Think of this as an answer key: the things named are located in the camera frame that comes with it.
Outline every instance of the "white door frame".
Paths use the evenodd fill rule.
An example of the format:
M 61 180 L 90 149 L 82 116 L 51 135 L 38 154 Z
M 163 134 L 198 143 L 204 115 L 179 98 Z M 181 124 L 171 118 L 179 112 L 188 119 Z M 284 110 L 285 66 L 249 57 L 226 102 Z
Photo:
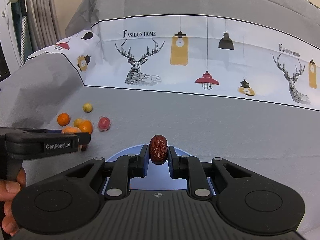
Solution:
M 18 42 L 13 26 L 11 3 L 0 0 L 0 42 L 10 74 L 20 68 Z

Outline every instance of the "deer head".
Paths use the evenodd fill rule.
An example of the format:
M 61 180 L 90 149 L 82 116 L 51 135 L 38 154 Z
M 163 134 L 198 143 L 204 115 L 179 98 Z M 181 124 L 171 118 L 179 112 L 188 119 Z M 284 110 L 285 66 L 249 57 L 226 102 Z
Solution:
M 147 46 L 147 53 L 143 54 L 141 56 L 141 59 L 139 59 L 138 61 L 135 60 L 134 56 L 130 53 L 131 52 L 131 47 L 129 48 L 128 53 L 123 49 L 123 45 L 125 44 L 125 42 L 127 40 L 125 40 L 124 43 L 121 44 L 120 49 L 118 49 L 118 47 L 116 45 L 116 48 L 117 48 L 118 52 L 122 56 L 128 58 L 128 62 L 132 66 L 131 67 L 131 71 L 134 71 L 134 72 L 135 71 L 139 71 L 140 70 L 140 66 L 147 62 L 147 60 L 148 60 L 147 57 L 150 57 L 151 55 L 154 55 L 154 54 L 158 53 L 162 49 L 162 47 L 164 45 L 164 42 L 162 43 L 161 47 L 159 48 L 158 43 L 156 43 L 156 41 L 153 38 L 152 38 L 152 40 L 155 43 L 154 49 L 152 49 L 151 52 L 150 52 L 149 47 Z
M 284 73 L 285 79 L 289 82 L 289 87 L 291 89 L 294 89 L 295 88 L 294 84 L 295 84 L 295 82 L 297 82 L 298 76 L 303 74 L 306 65 L 304 65 L 304 67 L 302 69 L 302 65 L 300 63 L 300 60 L 298 59 L 299 64 L 300 64 L 300 70 L 298 71 L 297 70 L 297 66 L 295 66 L 296 67 L 296 71 L 295 71 L 295 73 L 293 73 L 293 76 L 291 78 L 291 77 L 289 77 L 288 71 L 284 68 L 284 63 L 283 63 L 283 65 L 281 65 L 280 62 L 279 62 L 279 58 L 280 58 L 281 55 L 282 55 L 282 53 L 277 57 L 277 60 L 275 60 L 275 57 L 272 55 L 273 60 L 276 63 L 276 66 L 278 67 L 278 69 L 280 69 Z

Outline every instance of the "deer illustration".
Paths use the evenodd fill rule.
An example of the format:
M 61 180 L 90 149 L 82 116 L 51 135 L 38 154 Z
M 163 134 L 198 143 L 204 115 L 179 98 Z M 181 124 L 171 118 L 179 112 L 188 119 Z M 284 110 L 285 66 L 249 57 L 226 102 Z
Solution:
M 162 43 L 161 47 L 158 47 L 158 43 L 156 43 L 156 41 L 152 38 L 153 42 L 155 43 L 155 48 L 151 50 L 149 50 L 149 47 L 147 46 L 147 53 L 141 56 L 140 60 L 135 60 L 134 56 L 130 53 L 131 51 L 131 47 L 128 50 L 128 53 L 126 51 L 124 51 L 123 49 L 123 45 L 125 44 L 125 42 L 127 40 L 124 41 L 124 43 L 121 44 L 120 49 L 118 49 L 117 45 L 116 48 L 118 50 L 118 52 L 124 56 L 128 58 L 128 62 L 131 65 L 131 69 L 127 75 L 127 78 L 125 80 L 126 84 L 129 85 L 155 85 L 159 82 L 161 82 L 161 78 L 159 76 L 150 76 L 150 75 L 146 75 L 140 72 L 140 67 L 142 64 L 147 62 L 147 57 L 150 57 L 151 55 L 154 55 L 156 53 L 158 53 L 163 45 L 164 42 Z
M 272 55 L 272 57 L 273 57 L 274 62 L 277 65 L 277 67 L 284 73 L 285 79 L 289 82 L 289 91 L 290 91 L 292 100 L 297 103 L 300 103 L 300 104 L 310 105 L 310 100 L 309 100 L 308 96 L 303 95 L 302 93 L 298 92 L 296 90 L 295 85 L 294 85 L 295 82 L 297 82 L 297 80 L 298 80 L 297 77 L 303 74 L 306 65 L 304 65 L 304 67 L 302 69 L 302 65 L 300 63 L 300 60 L 298 59 L 299 64 L 300 64 L 300 70 L 298 71 L 297 66 L 296 66 L 296 71 L 291 78 L 291 77 L 289 77 L 288 71 L 284 68 L 284 63 L 283 63 L 283 66 L 279 63 L 279 58 L 281 55 L 282 55 L 282 53 L 277 57 L 277 61 L 275 60 L 275 57 L 273 55 Z

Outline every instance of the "fingernail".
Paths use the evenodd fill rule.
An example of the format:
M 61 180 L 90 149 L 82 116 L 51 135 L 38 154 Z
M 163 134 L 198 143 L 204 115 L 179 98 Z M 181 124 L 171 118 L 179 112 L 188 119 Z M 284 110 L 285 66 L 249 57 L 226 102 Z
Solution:
M 17 227 L 17 225 L 14 224 L 14 223 L 9 223 L 9 224 L 7 224 L 4 228 L 5 228 L 5 231 L 6 231 L 6 232 L 12 233 L 12 232 L 14 232 L 18 227 Z
M 18 182 L 8 181 L 7 182 L 7 191 L 9 193 L 18 193 L 21 189 L 21 186 Z

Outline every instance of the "red date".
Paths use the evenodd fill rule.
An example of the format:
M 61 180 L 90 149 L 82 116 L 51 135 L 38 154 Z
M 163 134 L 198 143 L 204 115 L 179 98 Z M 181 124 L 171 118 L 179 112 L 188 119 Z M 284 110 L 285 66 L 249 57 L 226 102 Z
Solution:
M 166 162 L 168 158 L 167 148 L 168 143 L 164 136 L 153 136 L 149 144 L 149 154 L 153 164 L 161 165 Z

